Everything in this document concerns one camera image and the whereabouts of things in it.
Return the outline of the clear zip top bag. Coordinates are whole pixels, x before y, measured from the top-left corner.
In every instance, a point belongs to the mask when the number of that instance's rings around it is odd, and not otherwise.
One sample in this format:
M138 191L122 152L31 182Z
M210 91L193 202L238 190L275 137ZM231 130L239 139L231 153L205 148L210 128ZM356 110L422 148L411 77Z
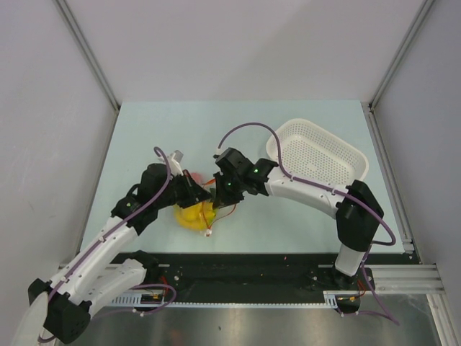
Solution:
M188 208L174 206L176 222L184 229L198 232L203 236L212 235L213 226L223 218L230 216L236 210L236 204L223 209L214 208L212 201L203 201Z

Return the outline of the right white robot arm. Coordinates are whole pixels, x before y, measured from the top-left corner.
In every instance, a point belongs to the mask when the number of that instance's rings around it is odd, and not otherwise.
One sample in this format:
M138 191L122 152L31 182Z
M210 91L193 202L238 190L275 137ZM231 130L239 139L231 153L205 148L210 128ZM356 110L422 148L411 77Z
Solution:
M244 195L285 198L319 210L336 221L341 246L331 270L332 281L349 289L358 281L358 270L369 250L384 216L380 204L366 183L323 187L319 182L302 182L288 177L281 165L269 159L252 163L235 148L214 155L219 172L215 173L214 208L234 205Z

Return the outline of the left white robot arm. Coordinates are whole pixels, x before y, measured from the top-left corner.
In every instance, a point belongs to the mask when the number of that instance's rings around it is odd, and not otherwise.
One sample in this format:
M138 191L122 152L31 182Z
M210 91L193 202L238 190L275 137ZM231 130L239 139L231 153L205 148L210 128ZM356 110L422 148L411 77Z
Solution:
M115 275L103 269L158 218L158 212L177 205L192 207L212 195L186 172L171 172L169 164L151 164L138 184L112 209L107 222L91 243L66 267L48 280L35 279L27 289L30 302L46 293L43 328L53 339L69 344L78 339L94 315L113 298L132 287L151 288L159 271L154 257L137 251Z

